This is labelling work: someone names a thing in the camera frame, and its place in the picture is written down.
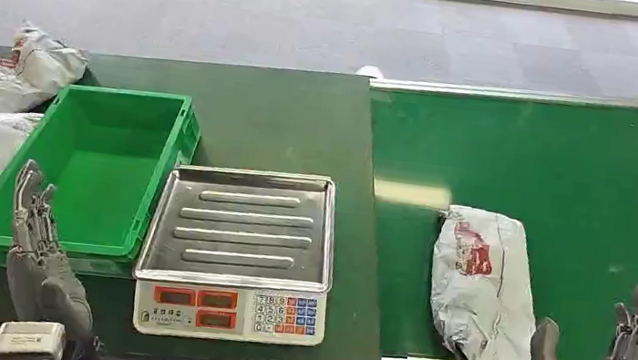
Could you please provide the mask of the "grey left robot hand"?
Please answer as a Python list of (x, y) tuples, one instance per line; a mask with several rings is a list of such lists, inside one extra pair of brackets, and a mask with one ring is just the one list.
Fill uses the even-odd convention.
[(58, 239), (52, 200), (57, 187), (44, 185), (36, 161), (15, 177), (12, 246), (6, 255), (9, 293), (19, 320), (56, 322), (79, 345), (96, 341), (92, 310)]

